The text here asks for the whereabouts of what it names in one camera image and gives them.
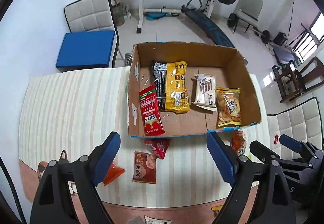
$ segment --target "yellow snack package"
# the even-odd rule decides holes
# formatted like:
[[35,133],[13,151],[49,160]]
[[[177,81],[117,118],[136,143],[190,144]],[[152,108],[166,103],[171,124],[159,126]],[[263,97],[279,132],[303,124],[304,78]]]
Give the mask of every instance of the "yellow snack package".
[[187,63],[153,62],[152,67],[160,111],[173,111],[178,114],[189,111],[188,93],[184,85]]
[[228,124],[242,125],[239,103],[241,89],[217,87],[216,91],[219,106],[218,126],[222,127]]

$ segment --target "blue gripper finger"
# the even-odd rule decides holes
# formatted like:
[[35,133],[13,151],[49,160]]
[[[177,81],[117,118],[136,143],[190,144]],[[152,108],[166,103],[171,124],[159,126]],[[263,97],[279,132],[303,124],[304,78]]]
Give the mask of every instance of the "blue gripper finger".
[[223,180],[233,186],[235,184],[234,176],[238,169],[238,162],[233,155],[229,154],[230,150],[227,149],[216,132],[207,133],[207,148]]
[[116,132],[111,132],[105,142],[101,146],[96,147],[96,149],[97,148],[102,150],[100,150],[101,156],[94,166],[94,175],[91,179],[94,186],[97,186],[105,179],[105,176],[120,148],[120,135]]
[[290,150],[294,151],[295,153],[299,153],[302,151],[302,143],[300,141],[297,141],[288,135],[281,135],[279,138],[279,142],[289,148]]

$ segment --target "gray chair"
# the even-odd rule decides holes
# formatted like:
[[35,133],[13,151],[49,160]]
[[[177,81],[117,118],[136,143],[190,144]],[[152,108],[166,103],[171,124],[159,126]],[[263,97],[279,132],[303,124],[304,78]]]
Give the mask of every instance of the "gray chair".
[[112,12],[111,0],[78,0],[64,8],[64,15],[70,32],[114,30],[109,67],[115,67],[119,50],[119,35]]
[[234,12],[237,16],[234,33],[236,31],[239,19],[245,21],[248,24],[245,32],[247,32],[250,26],[253,26],[257,29],[258,17],[260,15],[262,6],[263,0],[239,0]]

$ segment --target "cardboard box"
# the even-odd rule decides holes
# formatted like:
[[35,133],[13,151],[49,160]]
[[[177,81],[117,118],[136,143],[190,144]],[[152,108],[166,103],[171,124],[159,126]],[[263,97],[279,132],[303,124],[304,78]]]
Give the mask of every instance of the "cardboard box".
[[[244,66],[243,57],[237,49],[202,43],[148,42],[134,46],[128,84],[129,136],[152,138],[145,136],[138,98],[141,90],[153,84],[152,61],[171,63],[181,60],[186,61],[188,66],[185,86],[189,102],[195,100],[196,78],[193,75],[195,73],[213,75],[216,77],[218,86],[241,88],[239,102],[242,126],[261,122],[255,89]],[[160,113],[163,129],[166,132],[158,136],[160,138],[203,135],[208,130],[224,130],[217,126],[217,112],[205,110],[194,104],[190,105],[190,111],[185,114],[162,111]]]

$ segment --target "floor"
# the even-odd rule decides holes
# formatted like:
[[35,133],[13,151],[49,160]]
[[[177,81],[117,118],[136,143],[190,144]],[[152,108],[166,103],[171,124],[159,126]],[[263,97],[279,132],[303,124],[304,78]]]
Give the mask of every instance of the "floor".
[[[246,29],[244,22],[238,25],[235,34],[233,34],[233,29],[227,26],[225,18],[212,18],[212,20],[227,35],[242,56],[248,60],[247,70],[257,76],[267,113],[278,113],[296,105],[295,102],[280,103],[281,97],[277,84],[272,81],[273,79],[270,76],[271,68],[276,64],[276,59],[261,39],[250,30],[244,33]],[[119,48],[123,55],[127,52],[131,53],[134,44],[141,42],[184,41],[213,44],[213,41],[206,36],[205,32],[185,15],[164,17],[154,21],[144,18],[141,34],[136,33],[137,24],[138,20],[131,18],[118,27]],[[118,55],[116,67],[122,66],[124,66],[124,62]],[[270,79],[268,83],[271,83],[267,84],[264,79]]]

